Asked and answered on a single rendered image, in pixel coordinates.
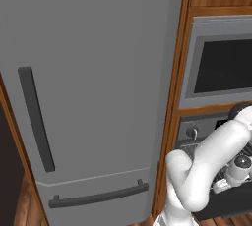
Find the black oven door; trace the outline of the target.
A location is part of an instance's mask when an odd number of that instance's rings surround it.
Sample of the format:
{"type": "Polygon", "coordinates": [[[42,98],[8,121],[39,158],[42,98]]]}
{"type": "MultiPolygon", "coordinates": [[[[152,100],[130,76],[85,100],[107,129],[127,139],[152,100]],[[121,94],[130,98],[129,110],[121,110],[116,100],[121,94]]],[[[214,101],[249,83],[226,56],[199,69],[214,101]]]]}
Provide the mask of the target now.
{"type": "Polygon", "coordinates": [[[198,220],[219,216],[234,216],[252,211],[252,182],[231,188],[219,194],[210,191],[208,205],[199,212],[194,212],[198,220]]]}

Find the grey fridge door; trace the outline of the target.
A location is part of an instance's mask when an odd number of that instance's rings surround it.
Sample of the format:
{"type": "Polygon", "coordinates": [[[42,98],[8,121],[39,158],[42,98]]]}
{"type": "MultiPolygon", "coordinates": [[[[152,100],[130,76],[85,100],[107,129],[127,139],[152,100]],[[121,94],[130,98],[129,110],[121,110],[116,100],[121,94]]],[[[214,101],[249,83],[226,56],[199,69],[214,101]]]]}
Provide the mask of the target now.
{"type": "Polygon", "coordinates": [[[181,0],[0,0],[0,73],[35,179],[154,167],[181,0]],[[44,170],[18,74],[31,67],[54,172],[44,170]]]}

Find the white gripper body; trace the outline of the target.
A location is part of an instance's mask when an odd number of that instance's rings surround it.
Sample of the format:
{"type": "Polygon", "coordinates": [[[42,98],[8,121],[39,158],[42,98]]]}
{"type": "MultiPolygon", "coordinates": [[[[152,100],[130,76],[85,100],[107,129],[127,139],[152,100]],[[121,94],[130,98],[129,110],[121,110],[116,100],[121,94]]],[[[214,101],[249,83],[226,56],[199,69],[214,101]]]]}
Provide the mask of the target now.
{"type": "Polygon", "coordinates": [[[230,188],[231,188],[231,185],[227,182],[226,179],[218,180],[213,184],[213,191],[215,194],[219,194],[230,188]]]}

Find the grey built-in oven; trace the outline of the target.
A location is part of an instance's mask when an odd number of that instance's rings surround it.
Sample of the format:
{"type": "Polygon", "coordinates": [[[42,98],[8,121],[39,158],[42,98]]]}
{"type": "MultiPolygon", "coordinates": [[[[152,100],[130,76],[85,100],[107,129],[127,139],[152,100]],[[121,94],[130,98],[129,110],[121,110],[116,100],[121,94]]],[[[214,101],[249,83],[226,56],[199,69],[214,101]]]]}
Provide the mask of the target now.
{"type": "MultiPolygon", "coordinates": [[[[175,149],[181,149],[188,154],[191,159],[194,159],[194,152],[198,145],[219,126],[228,121],[226,112],[214,113],[200,116],[188,116],[180,119],[180,125],[178,130],[178,136],[175,143],[175,149]],[[199,129],[198,137],[193,141],[186,135],[186,130],[191,127],[197,127],[199,129]]],[[[228,169],[229,163],[226,163],[219,172],[214,176],[214,179],[210,186],[210,191],[213,190],[213,184],[221,179],[225,179],[225,172],[228,169]]],[[[247,176],[245,181],[241,184],[252,182],[252,179],[247,176]]]]}

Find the grey fridge drawer front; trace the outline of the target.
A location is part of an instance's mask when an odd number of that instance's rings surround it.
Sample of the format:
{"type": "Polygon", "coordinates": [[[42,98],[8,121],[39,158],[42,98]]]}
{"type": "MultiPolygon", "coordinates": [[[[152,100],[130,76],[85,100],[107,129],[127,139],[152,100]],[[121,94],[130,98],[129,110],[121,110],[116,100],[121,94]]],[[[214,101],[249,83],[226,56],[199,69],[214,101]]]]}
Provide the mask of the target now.
{"type": "Polygon", "coordinates": [[[128,226],[145,221],[151,214],[155,172],[154,168],[147,167],[58,184],[36,182],[36,185],[49,226],[128,226]],[[97,195],[136,186],[138,179],[149,184],[146,192],[73,207],[50,208],[48,205],[55,195],[60,198],[97,195]]]}

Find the wooden cabinet frame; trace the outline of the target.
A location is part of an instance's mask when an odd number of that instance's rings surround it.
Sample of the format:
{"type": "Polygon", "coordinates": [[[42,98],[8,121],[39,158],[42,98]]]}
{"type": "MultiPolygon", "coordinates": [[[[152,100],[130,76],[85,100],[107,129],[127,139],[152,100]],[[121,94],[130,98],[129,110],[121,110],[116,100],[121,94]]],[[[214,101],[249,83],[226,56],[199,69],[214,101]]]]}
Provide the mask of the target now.
{"type": "Polygon", "coordinates": [[[163,140],[157,168],[156,187],[152,208],[153,217],[158,216],[164,207],[164,198],[166,197],[165,156],[175,146],[175,137],[178,133],[179,118],[182,116],[226,111],[231,107],[231,104],[227,101],[221,104],[205,104],[201,107],[181,107],[179,105],[179,97],[182,89],[182,77],[185,70],[186,52],[189,47],[192,21],[198,16],[234,15],[252,15],[252,6],[193,7],[191,5],[191,0],[182,0],[169,96],[167,101],[163,140]]]}

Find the grey round oven knob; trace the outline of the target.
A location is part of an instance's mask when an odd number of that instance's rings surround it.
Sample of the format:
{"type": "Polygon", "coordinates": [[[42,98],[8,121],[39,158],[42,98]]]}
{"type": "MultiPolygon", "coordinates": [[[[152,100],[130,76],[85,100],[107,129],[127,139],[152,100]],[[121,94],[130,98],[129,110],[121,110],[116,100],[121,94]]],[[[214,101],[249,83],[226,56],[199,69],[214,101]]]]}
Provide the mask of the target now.
{"type": "Polygon", "coordinates": [[[198,137],[199,129],[197,127],[191,127],[186,130],[186,135],[195,141],[198,137]]]}

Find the grey microwave oven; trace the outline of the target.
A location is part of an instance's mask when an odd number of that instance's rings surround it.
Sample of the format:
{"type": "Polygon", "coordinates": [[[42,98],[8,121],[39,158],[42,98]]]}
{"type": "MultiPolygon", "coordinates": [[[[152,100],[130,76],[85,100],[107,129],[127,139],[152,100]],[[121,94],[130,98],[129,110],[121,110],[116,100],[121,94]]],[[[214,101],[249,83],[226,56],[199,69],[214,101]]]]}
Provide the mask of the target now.
{"type": "Polygon", "coordinates": [[[195,17],[180,108],[252,100],[252,15],[195,17]]]}

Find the wooden fridge side panel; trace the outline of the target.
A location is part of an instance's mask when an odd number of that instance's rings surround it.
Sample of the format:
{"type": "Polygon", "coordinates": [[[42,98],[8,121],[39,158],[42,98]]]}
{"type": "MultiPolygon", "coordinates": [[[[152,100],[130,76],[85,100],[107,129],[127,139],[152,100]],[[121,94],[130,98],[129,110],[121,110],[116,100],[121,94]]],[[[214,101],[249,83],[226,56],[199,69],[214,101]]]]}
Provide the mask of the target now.
{"type": "Polygon", "coordinates": [[[1,74],[0,226],[49,226],[1,74]]]}

